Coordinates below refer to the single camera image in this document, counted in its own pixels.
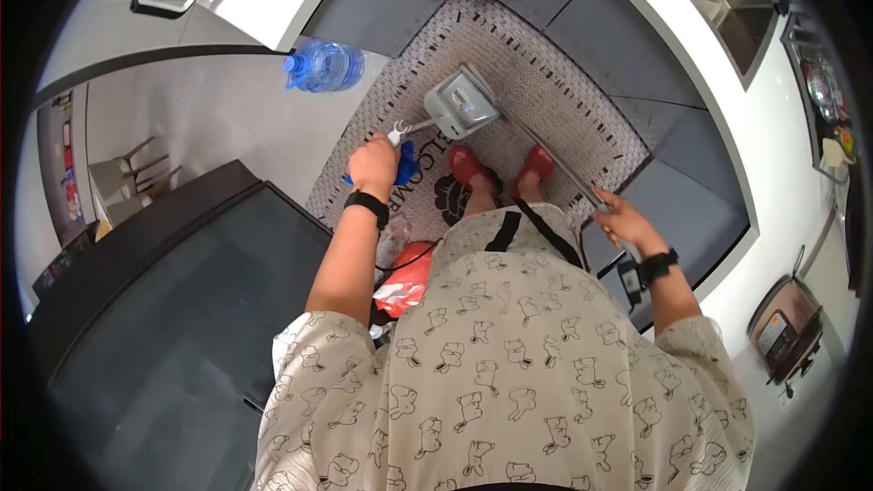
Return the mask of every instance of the dress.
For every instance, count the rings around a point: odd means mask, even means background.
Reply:
[[[557,207],[532,206],[572,239]],[[391,344],[329,311],[276,336],[258,491],[746,485],[752,415],[709,320],[651,344],[527,218],[483,251],[506,211],[446,235]]]

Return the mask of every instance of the rug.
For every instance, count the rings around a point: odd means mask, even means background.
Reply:
[[[349,186],[342,181],[348,157],[375,130],[395,121],[428,117],[424,95],[462,62],[475,65],[510,111],[540,133],[583,179],[618,191],[649,159],[649,150],[616,106],[563,52],[496,0],[446,0],[401,56],[381,71],[327,159],[306,208],[333,229]],[[438,128],[413,133],[421,174],[395,186],[388,202],[404,213],[412,239],[435,240],[460,220],[470,193],[452,176],[447,155],[454,141]],[[465,137],[486,166],[504,180],[502,202],[533,141],[500,118]],[[594,211],[569,177],[556,170],[541,188],[576,227]]]

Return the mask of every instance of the person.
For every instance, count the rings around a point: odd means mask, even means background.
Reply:
[[[517,205],[501,209],[492,171],[463,146],[449,159],[471,190],[464,218],[378,350],[367,332],[377,217],[346,207],[305,313],[273,343],[257,491],[743,488],[752,415],[679,267],[650,285],[652,344],[521,212],[578,255],[566,215],[540,196],[554,168],[541,148],[512,188]],[[383,203],[396,167],[381,134],[348,162],[355,190]],[[644,258],[670,251],[629,202],[597,191],[610,240]]]

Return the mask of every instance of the hand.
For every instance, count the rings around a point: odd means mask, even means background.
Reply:
[[[348,174],[355,182],[355,189],[387,203],[391,186],[397,178],[399,159],[400,149],[393,148],[387,136],[377,131],[370,142],[348,158]]]
[[[630,201],[597,186],[594,188],[597,195],[612,207],[612,213],[595,211],[594,219],[613,245],[621,247],[619,240],[627,240],[640,249],[644,258],[670,252],[667,243]]]

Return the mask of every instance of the blue plastic bottle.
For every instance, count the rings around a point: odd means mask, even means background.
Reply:
[[[345,44],[313,38],[285,58],[282,70],[288,73],[287,90],[343,91],[361,80],[364,54]]]

